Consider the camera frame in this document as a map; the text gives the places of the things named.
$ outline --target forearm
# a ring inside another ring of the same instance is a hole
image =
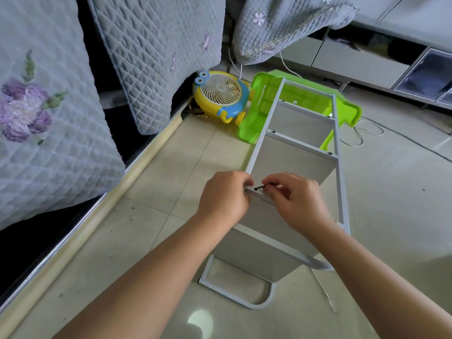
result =
[[[110,285],[55,338],[158,338],[196,270],[228,229],[219,222],[193,217]]]
[[[452,337],[452,316],[336,225],[305,235],[382,338]]]

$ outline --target green leaf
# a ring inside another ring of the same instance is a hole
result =
[[[67,92],[56,93],[50,96],[46,101],[44,101],[41,105],[42,108],[56,108],[60,105],[60,103],[64,100]]]
[[[34,62],[31,59],[31,53],[32,51],[28,51],[25,55],[25,75],[22,77],[24,78],[25,82],[30,82],[32,79],[34,79]]]

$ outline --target person's left hand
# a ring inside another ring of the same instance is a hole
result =
[[[215,173],[204,187],[196,216],[233,227],[250,206],[250,196],[243,188],[253,185],[253,178],[244,171]]]

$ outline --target yellow and blue fan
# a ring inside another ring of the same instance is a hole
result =
[[[249,94],[247,84],[222,71],[201,71],[193,83],[193,97],[203,112],[226,124],[235,118],[235,124],[240,125]]]

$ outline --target hand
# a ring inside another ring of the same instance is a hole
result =
[[[305,235],[318,226],[335,223],[316,181],[280,173],[267,176],[262,184],[280,216],[297,232]]]
[[[215,173],[204,187],[196,216],[226,223],[232,228],[250,206],[250,196],[243,193],[243,188],[253,185],[252,177],[244,171]]]

